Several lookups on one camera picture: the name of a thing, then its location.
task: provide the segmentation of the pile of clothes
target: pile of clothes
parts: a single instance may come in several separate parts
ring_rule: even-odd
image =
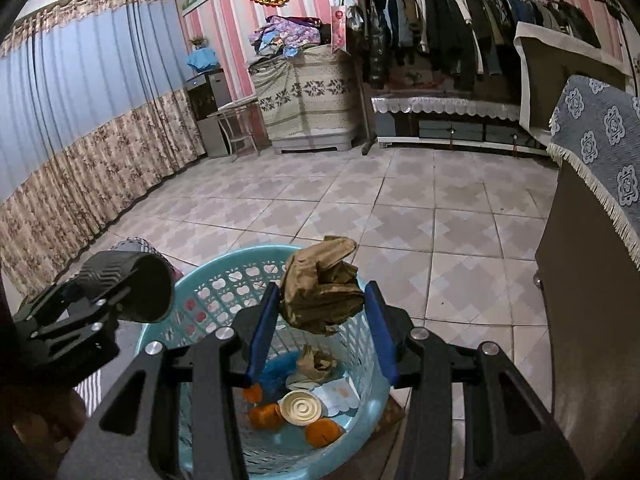
[[[427,56],[432,69],[472,91],[477,74],[504,75],[517,89],[520,61],[513,46],[518,22],[571,34],[596,48],[600,41],[584,13],[560,1],[358,0],[362,16],[365,80],[383,89],[392,60],[412,64]]]
[[[249,35],[249,43],[261,57],[295,57],[304,47],[328,43],[329,37],[330,29],[318,18],[269,16],[263,27]]]

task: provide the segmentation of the fringe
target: fringe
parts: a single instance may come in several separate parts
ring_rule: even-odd
[[[625,212],[622,211],[618,201],[611,196],[611,193],[574,152],[557,144],[548,145],[546,151],[557,164],[562,164],[562,161],[566,160],[591,189],[591,192],[602,204],[609,218],[611,218],[613,227],[629,251],[629,256],[631,256],[633,263],[636,264],[636,268],[640,270],[640,238],[626,218]]]

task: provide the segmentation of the curtain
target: curtain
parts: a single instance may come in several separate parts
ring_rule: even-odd
[[[204,153],[174,0],[83,0],[0,45],[0,258],[47,286],[107,222]]]

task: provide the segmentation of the silver screw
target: silver screw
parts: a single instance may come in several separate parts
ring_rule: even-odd
[[[491,341],[482,343],[482,353],[485,355],[498,355],[500,347]]]
[[[216,330],[216,337],[222,340],[231,339],[235,334],[236,332],[230,326],[221,326]]]
[[[412,339],[417,339],[418,341],[422,341],[423,339],[427,339],[429,337],[429,331],[426,328],[421,326],[417,326],[411,329],[409,335]]]
[[[151,343],[145,346],[145,352],[148,353],[149,355],[156,355],[156,354],[159,354],[163,348],[164,348],[164,345],[161,342],[152,341]]]

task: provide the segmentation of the cabinet door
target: cabinet door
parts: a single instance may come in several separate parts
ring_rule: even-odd
[[[229,92],[229,86],[226,84],[226,77],[224,72],[216,72],[209,76],[211,82],[211,88],[213,95],[216,98],[216,104],[218,108],[231,102],[231,94]]]

